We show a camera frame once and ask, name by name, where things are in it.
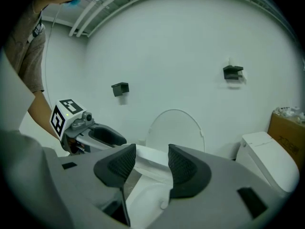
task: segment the person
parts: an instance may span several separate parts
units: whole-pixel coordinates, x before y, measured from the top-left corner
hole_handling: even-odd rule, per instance
[[[42,10],[49,4],[62,4],[72,0],[34,0],[24,11],[12,29],[4,52],[29,90],[35,95],[28,112],[44,130],[57,138],[50,125],[51,108],[44,95],[41,79],[41,61],[46,41],[45,29],[41,22]]]

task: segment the black wall bracket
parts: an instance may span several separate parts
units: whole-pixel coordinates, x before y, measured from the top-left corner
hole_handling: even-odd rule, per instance
[[[118,83],[116,85],[112,85],[111,87],[113,89],[113,94],[114,94],[115,97],[122,96],[123,93],[128,93],[129,92],[128,83],[121,82],[121,83]]]
[[[238,80],[239,78],[242,77],[241,74],[238,74],[239,71],[242,71],[244,68],[240,66],[231,66],[228,65],[224,67],[224,78],[226,80],[231,79],[231,80]]]

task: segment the gray t-shirt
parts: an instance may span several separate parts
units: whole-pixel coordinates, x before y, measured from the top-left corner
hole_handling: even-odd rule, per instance
[[[12,29],[4,45],[5,54],[11,65],[32,93],[43,91],[41,61],[46,41],[44,28],[40,27],[37,36],[29,40],[39,20],[40,13],[34,12],[31,3]]]

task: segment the gray plastic surface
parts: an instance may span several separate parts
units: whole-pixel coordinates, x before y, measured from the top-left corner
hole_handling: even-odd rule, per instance
[[[16,133],[0,132],[0,156],[5,178],[20,203],[50,228],[127,228],[102,210],[122,199],[118,188],[105,186],[93,172],[100,159],[124,147],[81,156],[58,158],[54,150]],[[259,177],[242,165],[194,149],[179,147],[204,161],[212,178],[198,195],[173,198],[148,228],[253,228],[263,225],[280,208],[283,200]],[[76,166],[63,169],[62,164]],[[251,187],[268,206],[255,220],[237,190]]]
[[[78,141],[80,143],[83,143],[85,145],[89,145],[90,147],[94,147],[94,148],[100,149],[100,150],[105,150],[105,149],[112,148],[112,146],[110,146],[109,144],[103,143],[101,141],[95,140],[92,137],[90,137],[89,132],[92,129],[96,128],[96,127],[105,128],[105,129],[111,131],[112,133],[114,133],[115,135],[124,138],[120,133],[118,133],[117,131],[113,130],[109,126],[98,124],[98,123],[94,123],[93,125],[90,126],[90,128],[86,128],[84,131],[82,131],[81,135],[78,135],[76,137],[76,141]]]
[[[68,128],[67,130],[65,130],[65,134],[70,137],[70,138],[76,138],[77,135],[79,135],[80,133],[82,133],[84,130],[87,130],[88,128],[90,128],[92,125],[94,125],[94,119],[92,119],[92,123],[90,125],[86,125],[84,127],[81,127],[77,130],[73,130],[72,128]]]
[[[76,119],[72,125],[72,131],[83,129],[84,127],[91,126],[94,124],[94,119],[92,118],[92,114],[89,112],[83,112],[81,119]]]
[[[269,185],[242,165],[194,149],[177,147],[204,161],[212,171],[212,178],[195,197],[172,199],[149,229],[243,227],[253,219],[237,193],[242,187],[251,187],[268,208],[278,208],[283,202]]]

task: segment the toilet tank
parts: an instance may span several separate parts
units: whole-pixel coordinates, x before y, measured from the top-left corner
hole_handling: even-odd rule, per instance
[[[294,160],[266,132],[243,135],[236,162],[258,175],[281,196],[293,192],[299,181]]]

